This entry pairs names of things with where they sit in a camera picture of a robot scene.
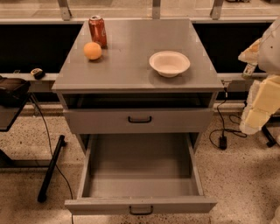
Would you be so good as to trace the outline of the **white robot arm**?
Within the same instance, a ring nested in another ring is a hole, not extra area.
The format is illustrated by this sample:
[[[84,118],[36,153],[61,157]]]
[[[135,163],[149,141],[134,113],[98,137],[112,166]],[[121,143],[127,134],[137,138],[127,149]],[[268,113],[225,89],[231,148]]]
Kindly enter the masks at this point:
[[[258,66],[268,75],[263,81],[253,82],[241,115],[241,132],[253,135],[280,109],[280,17],[238,60]]]

